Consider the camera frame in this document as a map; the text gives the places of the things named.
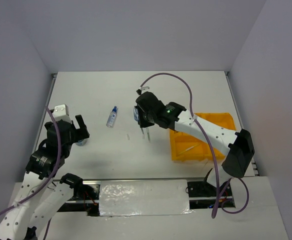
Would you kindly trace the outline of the green gel pen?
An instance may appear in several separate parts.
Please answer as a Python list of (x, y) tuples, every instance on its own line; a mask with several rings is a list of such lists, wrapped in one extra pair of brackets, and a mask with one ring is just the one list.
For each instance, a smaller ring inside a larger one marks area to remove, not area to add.
[(148, 127), (146, 128), (146, 133), (147, 133), (148, 142), (151, 142), (150, 130)]

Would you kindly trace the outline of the yellow gel pen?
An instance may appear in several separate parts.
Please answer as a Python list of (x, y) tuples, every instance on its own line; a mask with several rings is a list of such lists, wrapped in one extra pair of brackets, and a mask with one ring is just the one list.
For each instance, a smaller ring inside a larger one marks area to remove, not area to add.
[(186, 153), (186, 152), (192, 150), (193, 148), (195, 148), (195, 147), (197, 147), (197, 146), (199, 146), (199, 145), (200, 145), (200, 144), (198, 143), (198, 144), (195, 144), (195, 145), (193, 145), (193, 146), (190, 146), (190, 147), (188, 147), (188, 148), (182, 150), (181, 152), (179, 152), (178, 155), (182, 155), (182, 154), (184, 154), (184, 153)]

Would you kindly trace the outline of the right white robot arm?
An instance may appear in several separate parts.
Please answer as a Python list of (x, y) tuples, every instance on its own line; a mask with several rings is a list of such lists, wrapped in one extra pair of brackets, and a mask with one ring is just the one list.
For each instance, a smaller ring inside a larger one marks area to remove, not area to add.
[(249, 131), (235, 131), (216, 125), (175, 102), (165, 105), (149, 91), (142, 93), (135, 102), (141, 128), (158, 125), (163, 129), (185, 133), (207, 143), (225, 156), (222, 164), (215, 163), (206, 175), (203, 190), (207, 195), (216, 195), (221, 185), (232, 178), (244, 177), (255, 154)]

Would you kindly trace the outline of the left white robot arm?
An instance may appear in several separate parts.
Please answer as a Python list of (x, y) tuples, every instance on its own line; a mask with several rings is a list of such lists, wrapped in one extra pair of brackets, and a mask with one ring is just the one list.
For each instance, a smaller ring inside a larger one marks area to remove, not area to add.
[(46, 122), (46, 138), (29, 158), (21, 187), (10, 207), (0, 212), (0, 240), (35, 240), (46, 224), (69, 199), (85, 195), (83, 179), (67, 173), (61, 177), (49, 196), (41, 201), (45, 190), (69, 157), (72, 145), (89, 138), (81, 115), (73, 121), (52, 118)]

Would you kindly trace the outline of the blue lidded round jar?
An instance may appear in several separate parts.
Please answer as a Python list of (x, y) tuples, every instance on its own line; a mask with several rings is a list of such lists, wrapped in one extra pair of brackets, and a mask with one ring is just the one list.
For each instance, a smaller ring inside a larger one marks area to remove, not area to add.
[(136, 122), (139, 122), (139, 110), (137, 106), (133, 108), (133, 117)]

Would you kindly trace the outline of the clear blue spray bottle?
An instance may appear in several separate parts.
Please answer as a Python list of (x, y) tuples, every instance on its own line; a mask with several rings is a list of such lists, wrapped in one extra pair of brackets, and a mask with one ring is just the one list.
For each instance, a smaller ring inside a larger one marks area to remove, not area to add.
[(117, 117), (117, 111), (118, 111), (117, 106), (114, 106), (114, 108), (110, 112), (110, 115), (109, 115), (107, 123), (106, 123), (106, 126), (108, 128), (112, 128), (114, 126), (114, 123), (115, 123), (115, 120), (116, 120), (116, 117)]

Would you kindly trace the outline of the yellow divided storage tray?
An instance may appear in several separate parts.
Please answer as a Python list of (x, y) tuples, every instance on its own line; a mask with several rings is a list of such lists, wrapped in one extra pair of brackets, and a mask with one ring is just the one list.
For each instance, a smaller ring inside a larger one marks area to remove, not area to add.
[[(197, 116), (212, 122), (222, 128), (229, 130), (236, 130), (236, 126), (233, 117), (228, 112), (222, 113), (196, 113)], [(171, 148), (171, 160), (176, 162), (185, 161), (212, 161), (213, 157), (209, 148), (209, 145), (195, 137), (177, 132), (174, 130), (169, 131), (170, 148)], [(199, 144), (199, 146), (179, 155), (179, 152)]]

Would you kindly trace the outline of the silver foil covered plate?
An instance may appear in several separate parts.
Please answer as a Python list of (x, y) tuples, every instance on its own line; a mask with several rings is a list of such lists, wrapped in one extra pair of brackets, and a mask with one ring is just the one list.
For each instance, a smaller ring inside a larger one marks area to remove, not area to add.
[(185, 179), (103, 181), (99, 214), (104, 217), (172, 216), (190, 214)]

